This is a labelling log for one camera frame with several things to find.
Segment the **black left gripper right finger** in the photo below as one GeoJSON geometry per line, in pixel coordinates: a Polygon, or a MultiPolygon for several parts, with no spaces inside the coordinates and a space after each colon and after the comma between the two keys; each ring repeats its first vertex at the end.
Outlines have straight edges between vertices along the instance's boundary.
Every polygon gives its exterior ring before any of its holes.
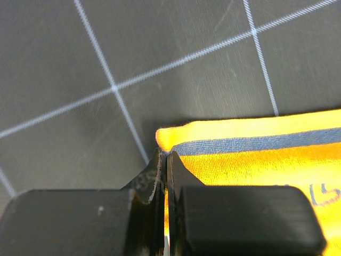
{"type": "Polygon", "coordinates": [[[171,255],[321,255],[327,240],[291,186],[207,186],[167,157],[171,255]]]}

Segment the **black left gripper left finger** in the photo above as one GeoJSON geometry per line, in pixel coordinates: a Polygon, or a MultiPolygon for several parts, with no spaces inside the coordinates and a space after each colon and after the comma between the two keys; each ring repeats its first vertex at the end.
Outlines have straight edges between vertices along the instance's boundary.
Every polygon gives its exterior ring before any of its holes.
{"type": "Polygon", "coordinates": [[[121,189],[36,189],[1,217],[1,255],[163,255],[165,154],[121,189]]]}

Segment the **yellow and blue cat towel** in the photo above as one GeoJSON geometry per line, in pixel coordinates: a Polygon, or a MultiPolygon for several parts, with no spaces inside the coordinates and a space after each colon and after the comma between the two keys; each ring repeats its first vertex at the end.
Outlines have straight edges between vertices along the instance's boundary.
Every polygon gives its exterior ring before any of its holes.
{"type": "Polygon", "coordinates": [[[156,141],[206,185],[297,187],[320,221],[325,255],[340,255],[340,110],[195,121],[158,129],[156,141]]]}

